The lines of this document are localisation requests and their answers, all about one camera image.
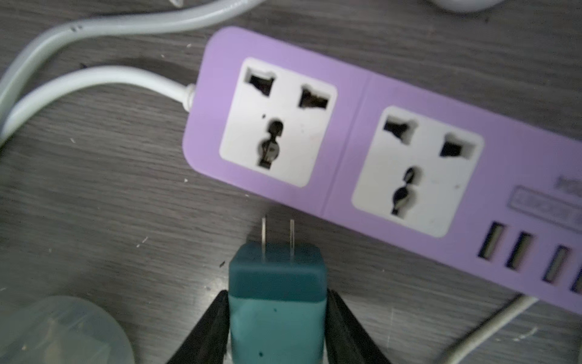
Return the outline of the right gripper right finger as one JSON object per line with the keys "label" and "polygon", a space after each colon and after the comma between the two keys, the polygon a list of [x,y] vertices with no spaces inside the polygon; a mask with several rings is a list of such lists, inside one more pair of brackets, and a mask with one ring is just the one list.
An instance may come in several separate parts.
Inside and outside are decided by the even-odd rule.
{"label": "right gripper right finger", "polygon": [[327,359],[331,364],[391,364],[338,292],[327,290]]}

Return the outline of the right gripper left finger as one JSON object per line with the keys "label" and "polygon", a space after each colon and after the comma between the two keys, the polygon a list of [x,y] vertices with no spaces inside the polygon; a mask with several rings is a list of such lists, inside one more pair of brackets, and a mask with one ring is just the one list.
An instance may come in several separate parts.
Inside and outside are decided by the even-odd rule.
{"label": "right gripper left finger", "polygon": [[222,290],[167,364],[222,364],[227,353],[229,330],[229,296],[228,291]]}

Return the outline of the teal USB charger adapter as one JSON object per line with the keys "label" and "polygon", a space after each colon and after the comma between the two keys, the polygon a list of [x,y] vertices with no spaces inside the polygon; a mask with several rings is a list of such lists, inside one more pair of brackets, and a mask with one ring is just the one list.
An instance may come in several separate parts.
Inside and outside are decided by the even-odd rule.
{"label": "teal USB charger adapter", "polygon": [[327,267],[314,244],[248,241],[229,265],[230,342],[234,363],[321,363]]}

